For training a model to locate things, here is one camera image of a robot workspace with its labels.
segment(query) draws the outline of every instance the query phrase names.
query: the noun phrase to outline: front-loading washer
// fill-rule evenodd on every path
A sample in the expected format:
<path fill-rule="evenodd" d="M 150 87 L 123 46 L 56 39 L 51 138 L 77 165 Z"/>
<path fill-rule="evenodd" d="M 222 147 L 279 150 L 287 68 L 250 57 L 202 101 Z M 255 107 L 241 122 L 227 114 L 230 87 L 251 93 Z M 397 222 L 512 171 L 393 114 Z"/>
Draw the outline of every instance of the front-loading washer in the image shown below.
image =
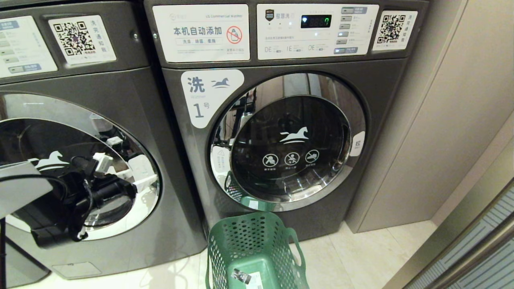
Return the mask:
<path fill-rule="evenodd" d="M 428 2 L 145 8 L 209 225 L 263 210 L 300 239 L 337 231 Z"/>
<path fill-rule="evenodd" d="M 203 250 L 199 208 L 155 77 L 159 71 L 150 64 L 152 50 L 144 45 L 150 35 L 139 20 L 139 3 L 29 2 L 0 12 L 0 167 L 30 161 L 41 174 L 64 179 L 98 153 L 111 159 L 105 175 L 122 180 L 109 188 L 123 183 L 135 194 L 105 198 L 99 209 L 80 216 L 88 236 L 79 242 L 59 239 L 71 232 L 60 229 L 69 216 L 54 210 L 61 204 L 39 206 L 56 200 L 47 194 L 34 201 L 38 206 L 8 216 L 7 237 L 67 279 Z M 65 181 L 71 188 L 60 199 L 65 206 L 74 201 L 74 188 L 92 189 L 83 180 Z M 43 218 L 59 223 L 37 227 Z M 59 234 L 43 235 L 50 231 Z"/>

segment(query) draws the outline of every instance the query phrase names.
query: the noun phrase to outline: digital display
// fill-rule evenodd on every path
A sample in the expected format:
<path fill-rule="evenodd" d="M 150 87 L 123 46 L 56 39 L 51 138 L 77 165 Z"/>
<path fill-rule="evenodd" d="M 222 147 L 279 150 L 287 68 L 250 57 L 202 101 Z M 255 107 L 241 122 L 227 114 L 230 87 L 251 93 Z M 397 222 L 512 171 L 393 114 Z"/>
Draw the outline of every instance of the digital display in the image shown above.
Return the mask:
<path fill-rule="evenodd" d="M 301 28 L 328 28 L 332 15 L 302 15 Z"/>

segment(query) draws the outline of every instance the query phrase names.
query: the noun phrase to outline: plastic basket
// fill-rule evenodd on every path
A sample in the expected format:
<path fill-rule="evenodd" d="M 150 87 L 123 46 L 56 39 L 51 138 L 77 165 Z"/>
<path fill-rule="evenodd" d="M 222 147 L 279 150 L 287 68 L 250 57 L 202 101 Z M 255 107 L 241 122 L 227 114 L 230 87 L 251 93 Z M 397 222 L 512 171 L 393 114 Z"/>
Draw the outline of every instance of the plastic basket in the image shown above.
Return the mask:
<path fill-rule="evenodd" d="M 289 237 L 300 254 L 300 266 L 289 248 Z M 216 223 L 209 233 L 206 288 L 210 288 L 210 263 L 214 289 L 309 288 L 305 258 L 295 230 L 286 228 L 270 212 L 226 218 Z"/>

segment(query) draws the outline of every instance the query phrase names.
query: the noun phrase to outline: washer control panel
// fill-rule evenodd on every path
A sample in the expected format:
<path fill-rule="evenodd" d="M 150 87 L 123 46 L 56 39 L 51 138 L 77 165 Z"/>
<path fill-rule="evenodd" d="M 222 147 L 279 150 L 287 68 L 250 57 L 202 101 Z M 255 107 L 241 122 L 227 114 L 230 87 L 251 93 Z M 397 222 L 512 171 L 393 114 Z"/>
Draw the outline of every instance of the washer control panel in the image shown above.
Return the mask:
<path fill-rule="evenodd" d="M 365 55 L 379 5 L 258 4 L 258 59 Z"/>

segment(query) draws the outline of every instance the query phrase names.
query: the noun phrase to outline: white horse logo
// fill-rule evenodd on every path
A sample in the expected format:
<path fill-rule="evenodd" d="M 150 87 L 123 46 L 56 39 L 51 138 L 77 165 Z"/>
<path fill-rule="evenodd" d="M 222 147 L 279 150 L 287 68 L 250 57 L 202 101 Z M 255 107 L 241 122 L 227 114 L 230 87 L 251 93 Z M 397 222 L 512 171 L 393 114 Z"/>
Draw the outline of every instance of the white horse logo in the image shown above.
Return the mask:
<path fill-rule="evenodd" d="M 302 139 L 309 139 L 308 137 L 305 136 L 306 132 L 308 132 L 307 127 L 302 127 L 300 130 L 298 130 L 297 133 L 288 133 L 288 132 L 280 133 L 282 135 L 287 135 L 284 139 L 281 139 L 280 142 L 283 142 L 283 143 L 305 142 L 305 140 L 302 140 Z"/>
<path fill-rule="evenodd" d="M 69 162 L 60 160 L 59 158 L 62 156 L 63 155 L 59 151 L 54 151 L 50 154 L 50 156 L 48 158 L 40 159 L 38 161 L 38 164 L 35 166 L 35 168 L 38 169 L 40 172 L 45 171 L 45 170 L 64 168 L 64 166 L 59 166 L 59 165 L 69 165 Z"/>

